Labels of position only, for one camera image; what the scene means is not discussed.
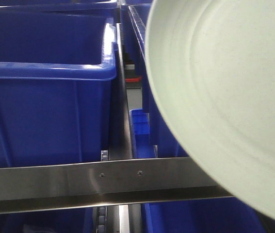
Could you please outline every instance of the white plate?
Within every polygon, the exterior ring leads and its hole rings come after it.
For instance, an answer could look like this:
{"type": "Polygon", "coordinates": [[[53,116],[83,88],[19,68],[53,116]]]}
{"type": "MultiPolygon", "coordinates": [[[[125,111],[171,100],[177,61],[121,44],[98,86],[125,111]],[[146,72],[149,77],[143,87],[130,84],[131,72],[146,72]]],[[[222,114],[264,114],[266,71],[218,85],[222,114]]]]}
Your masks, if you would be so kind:
{"type": "Polygon", "coordinates": [[[275,218],[275,0],[155,0],[146,66],[185,150],[275,218]]]}

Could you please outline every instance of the metal shelf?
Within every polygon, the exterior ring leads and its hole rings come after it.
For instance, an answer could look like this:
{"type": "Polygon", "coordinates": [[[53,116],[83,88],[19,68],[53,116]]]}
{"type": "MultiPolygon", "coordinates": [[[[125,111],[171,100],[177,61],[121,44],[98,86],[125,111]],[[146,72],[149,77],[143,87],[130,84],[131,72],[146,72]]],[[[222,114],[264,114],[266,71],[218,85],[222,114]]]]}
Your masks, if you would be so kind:
{"type": "Polygon", "coordinates": [[[110,161],[0,168],[0,214],[231,196],[190,158],[132,159],[119,24],[117,30],[110,161]]]}

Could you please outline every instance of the plastic container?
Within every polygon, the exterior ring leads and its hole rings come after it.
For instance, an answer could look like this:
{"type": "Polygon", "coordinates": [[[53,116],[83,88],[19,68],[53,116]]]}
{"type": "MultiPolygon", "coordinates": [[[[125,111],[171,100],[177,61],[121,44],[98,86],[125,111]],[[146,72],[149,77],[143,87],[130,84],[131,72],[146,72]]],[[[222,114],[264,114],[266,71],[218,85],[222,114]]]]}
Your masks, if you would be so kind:
{"type": "Polygon", "coordinates": [[[0,11],[0,167],[100,160],[116,76],[112,24],[0,11]]]}
{"type": "MultiPolygon", "coordinates": [[[[164,147],[159,144],[156,149],[149,143],[149,121],[147,114],[143,112],[142,109],[133,109],[130,111],[130,123],[133,130],[133,148],[134,148],[134,158],[156,158],[164,153],[160,150],[163,150],[164,147]]],[[[171,141],[168,141],[168,146],[166,146],[168,151],[171,151],[171,141]]],[[[186,157],[187,154],[181,148],[181,146],[176,142],[172,145],[174,148],[173,153],[168,155],[173,155],[173,157],[186,157]]]]}
{"type": "Polygon", "coordinates": [[[130,111],[130,124],[135,159],[155,158],[153,145],[149,144],[149,123],[142,109],[130,111]]]}
{"type": "Polygon", "coordinates": [[[105,16],[119,22],[117,0],[0,0],[0,10],[105,16]]]}
{"type": "MultiPolygon", "coordinates": [[[[119,0],[119,3],[125,50],[136,65],[138,62],[139,50],[132,22],[129,17],[129,6],[152,3],[152,0],[119,0]]],[[[136,73],[139,75],[141,74],[138,67],[136,73]]]]}
{"type": "Polygon", "coordinates": [[[236,198],[142,205],[144,233],[266,233],[257,214],[236,198]]]}
{"type": "Polygon", "coordinates": [[[0,233],[91,233],[92,208],[0,215],[0,233]]]}

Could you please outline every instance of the gray floor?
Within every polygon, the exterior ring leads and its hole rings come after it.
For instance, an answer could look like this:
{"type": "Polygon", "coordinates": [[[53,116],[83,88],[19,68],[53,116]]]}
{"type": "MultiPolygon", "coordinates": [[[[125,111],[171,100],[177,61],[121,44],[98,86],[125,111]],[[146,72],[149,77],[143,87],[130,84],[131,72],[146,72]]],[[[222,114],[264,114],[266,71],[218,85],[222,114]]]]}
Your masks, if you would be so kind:
{"type": "Polygon", "coordinates": [[[142,90],[127,89],[129,110],[142,108],[142,90]]]}

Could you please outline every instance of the red object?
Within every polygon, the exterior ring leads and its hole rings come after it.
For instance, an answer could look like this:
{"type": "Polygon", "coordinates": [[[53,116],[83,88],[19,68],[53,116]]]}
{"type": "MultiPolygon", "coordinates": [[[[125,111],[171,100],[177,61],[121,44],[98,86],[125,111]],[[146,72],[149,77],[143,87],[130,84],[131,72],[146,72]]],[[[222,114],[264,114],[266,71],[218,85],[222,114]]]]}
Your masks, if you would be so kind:
{"type": "Polygon", "coordinates": [[[137,83],[142,80],[142,76],[138,76],[136,78],[126,79],[126,83],[137,83]]]}

